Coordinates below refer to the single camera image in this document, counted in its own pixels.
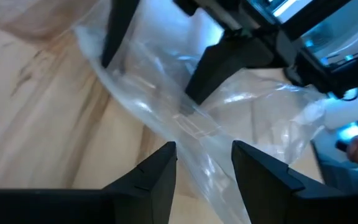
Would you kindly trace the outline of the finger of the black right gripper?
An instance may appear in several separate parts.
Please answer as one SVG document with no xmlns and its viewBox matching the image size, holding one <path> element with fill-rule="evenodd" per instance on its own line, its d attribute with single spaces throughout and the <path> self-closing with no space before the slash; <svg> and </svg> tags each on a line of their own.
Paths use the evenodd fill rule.
<svg viewBox="0 0 358 224">
<path fill-rule="evenodd" d="M 101 65 L 107 68 L 124 39 L 140 0 L 111 0 Z"/>
<path fill-rule="evenodd" d="M 198 105 L 217 87 L 242 68 L 264 68 L 274 54 L 259 39 L 222 40 L 207 47 L 185 93 Z"/>
</svg>

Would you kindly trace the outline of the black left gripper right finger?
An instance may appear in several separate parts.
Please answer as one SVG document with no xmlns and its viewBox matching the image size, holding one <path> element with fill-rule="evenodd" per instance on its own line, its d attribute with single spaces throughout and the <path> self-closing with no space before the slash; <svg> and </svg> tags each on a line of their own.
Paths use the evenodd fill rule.
<svg viewBox="0 0 358 224">
<path fill-rule="evenodd" d="M 358 171 L 333 166 L 322 184 L 242 141 L 231 159 L 251 224 L 358 224 Z"/>
</svg>

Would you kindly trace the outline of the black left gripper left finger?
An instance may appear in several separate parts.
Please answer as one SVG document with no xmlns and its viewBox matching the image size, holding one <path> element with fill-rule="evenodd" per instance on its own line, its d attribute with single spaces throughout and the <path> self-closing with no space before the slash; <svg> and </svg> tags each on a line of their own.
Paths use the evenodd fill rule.
<svg viewBox="0 0 358 224">
<path fill-rule="evenodd" d="M 0 189 L 0 224 L 168 224 L 176 171 L 167 142 L 102 189 Z"/>
</svg>

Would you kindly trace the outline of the clear plastic bag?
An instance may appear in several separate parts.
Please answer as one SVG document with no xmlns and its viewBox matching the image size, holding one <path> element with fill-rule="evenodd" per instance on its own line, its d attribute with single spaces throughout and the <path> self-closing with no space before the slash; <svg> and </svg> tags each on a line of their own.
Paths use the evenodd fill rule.
<svg viewBox="0 0 358 224">
<path fill-rule="evenodd" d="M 237 68 L 201 105 L 185 94 L 202 51 L 221 29 L 205 13 L 188 17 L 171 0 L 141 0 L 117 54 L 101 66 L 110 0 L 73 27 L 107 91 L 148 128 L 177 145 L 179 163 L 224 224 L 251 224 L 231 161 L 241 140 L 301 164 L 323 127 L 324 95 L 289 84 L 279 69 Z"/>
</svg>

